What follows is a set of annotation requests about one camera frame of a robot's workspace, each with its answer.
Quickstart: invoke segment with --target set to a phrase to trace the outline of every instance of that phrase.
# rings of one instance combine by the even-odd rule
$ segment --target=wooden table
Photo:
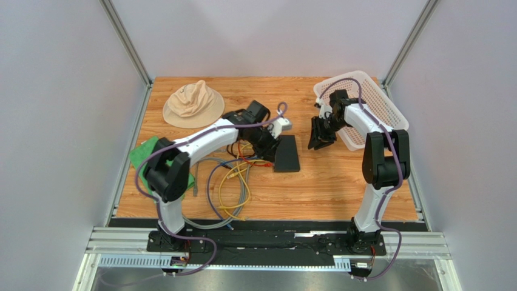
[[[349,151],[339,138],[335,144],[322,150],[307,149],[311,117],[318,114],[314,108],[313,86],[326,78],[157,78],[137,144],[155,135],[173,140],[199,131],[173,127],[163,121],[161,113],[163,104],[173,92],[200,79],[223,95],[226,112],[246,108],[254,99],[267,106],[273,115],[280,101],[289,105],[286,117],[292,122],[292,130],[287,134],[296,136],[302,169],[299,173],[274,173],[271,168],[253,167],[249,179],[252,198],[241,215],[249,219],[349,220],[356,214],[366,185],[361,172],[363,151]],[[213,153],[211,156],[232,159],[227,153]],[[214,166],[215,162],[211,161],[200,164],[198,196],[194,197],[190,189],[183,201],[183,213],[187,217],[217,218],[208,204],[205,191],[208,174]],[[215,191],[227,171],[220,168],[210,185],[211,198],[216,206],[219,203]],[[117,217],[156,218],[151,199],[137,192],[133,184],[134,175],[135,169],[130,167]],[[222,195],[225,204],[236,204],[239,194],[238,179],[228,180]],[[384,220],[417,220],[406,181],[390,200]]]

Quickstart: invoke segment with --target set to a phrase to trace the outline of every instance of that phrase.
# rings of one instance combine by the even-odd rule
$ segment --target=hat brim
[[[221,117],[225,111],[225,100],[221,94],[214,91],[214,95],[215,101],[212,106],[208,107],[203,112],[190,117],[180,117],[169,108],[167,105],[168,102],[165,102],[165,105],[163,106],[163,119],[166,123],[182,129],[197,129],[210,125]]]

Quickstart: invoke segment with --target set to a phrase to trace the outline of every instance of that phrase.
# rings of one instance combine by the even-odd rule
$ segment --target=white vent strip
[[[139,268],[168,268],[180,269],[170,266],[170,256],[146,255],[103,255],[99,267],[139,267]],[[330,271],[349,272],[350,260],[343,258],[334,259],[334,266],[263,266],[263,265],[210,265],[211,270],[292,270],[292,271]],[[198,264],[190,264],[185,269],[195,269]]]

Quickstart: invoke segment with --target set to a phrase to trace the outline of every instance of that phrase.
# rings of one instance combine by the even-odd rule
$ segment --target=white panel
[[[384,77],[425,0],[114,0],[156,76]]]
[[[98,1],[1,1],[0,289],[70,290],[144,86]]]
[[[515,290],[517,2],[439,3],[391,93],[464,290]]]

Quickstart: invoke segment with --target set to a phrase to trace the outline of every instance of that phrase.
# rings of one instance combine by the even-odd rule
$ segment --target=beige hat
[[[196,129],[214,123],[224,110],[221,94],[201,80],[183,86],[169,97],[163,106],[163,119],[176,127]]]

